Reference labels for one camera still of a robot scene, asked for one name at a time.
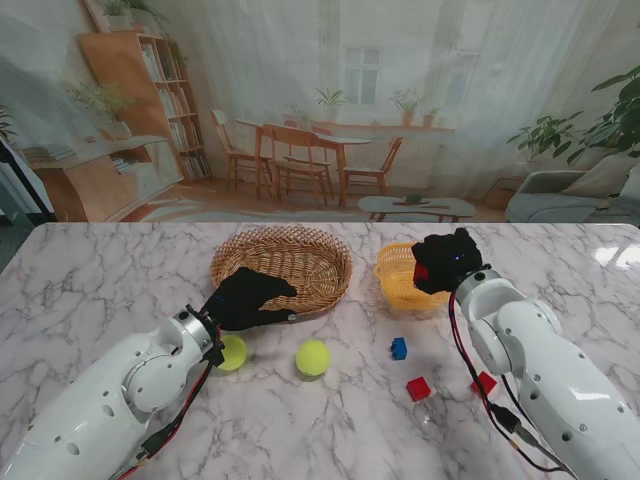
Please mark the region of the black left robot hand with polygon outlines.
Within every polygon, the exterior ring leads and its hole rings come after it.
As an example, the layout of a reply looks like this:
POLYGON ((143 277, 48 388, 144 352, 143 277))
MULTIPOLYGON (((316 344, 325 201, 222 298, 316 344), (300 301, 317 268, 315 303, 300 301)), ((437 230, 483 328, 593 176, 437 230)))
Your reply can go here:
POLYGON ((224 331, 244 331, 296 320, 297 314, 290 309, 262 309, 265 303, 280 296, 296 297, 297 290, 282 278, 241 267, 220 283, 200 314, 224 331))

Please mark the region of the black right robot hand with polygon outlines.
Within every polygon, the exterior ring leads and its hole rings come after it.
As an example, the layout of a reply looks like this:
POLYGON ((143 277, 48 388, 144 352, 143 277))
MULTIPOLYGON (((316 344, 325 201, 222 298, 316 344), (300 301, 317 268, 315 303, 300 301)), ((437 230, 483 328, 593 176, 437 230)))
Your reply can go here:
POLYGON ((432 234, 415 243, 414 286, 429 295, 455 292, 459 285, 483 266, 482 256, 465 228, 446 235, 432 234))

